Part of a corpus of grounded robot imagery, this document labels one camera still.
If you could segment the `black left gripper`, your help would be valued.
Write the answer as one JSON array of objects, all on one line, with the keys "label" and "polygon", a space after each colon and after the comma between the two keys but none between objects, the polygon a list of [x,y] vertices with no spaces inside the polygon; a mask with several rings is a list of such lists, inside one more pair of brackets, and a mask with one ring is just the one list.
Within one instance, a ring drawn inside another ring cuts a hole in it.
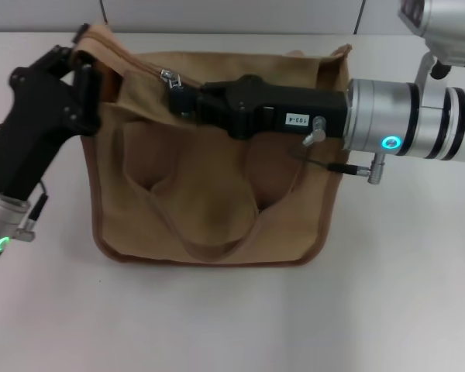
[{"label": "black left gripper", "polygon": [[[97,133],[101,73],[91,64],[79,64],[74,72],[74,93],[57,78],[73,70],[74,48],[90,26],[82,24],[72,46],[54,46],[33,63],[33,69],[13,71],[9,82],[14,94],[12,108],[0,127],[0,195],[27,200],[64,142],[79,134]],[[79,131],[69,117],[77,107]]]}]

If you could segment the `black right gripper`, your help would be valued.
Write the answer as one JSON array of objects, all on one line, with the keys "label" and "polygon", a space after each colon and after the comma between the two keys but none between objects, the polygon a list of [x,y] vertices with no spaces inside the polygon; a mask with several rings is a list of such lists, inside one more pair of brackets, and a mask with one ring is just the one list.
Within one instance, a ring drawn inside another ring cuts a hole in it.
[{"label": "black right gripper", "polygon": [[317,117],[325,120],[327,137],[340,138],[348,113],[341,91],[269,84],[254,74],[200,88],[174,86],[168,90],[168,105],[172,114],[197,118],[238,140],[266,132],[308,135]]}]

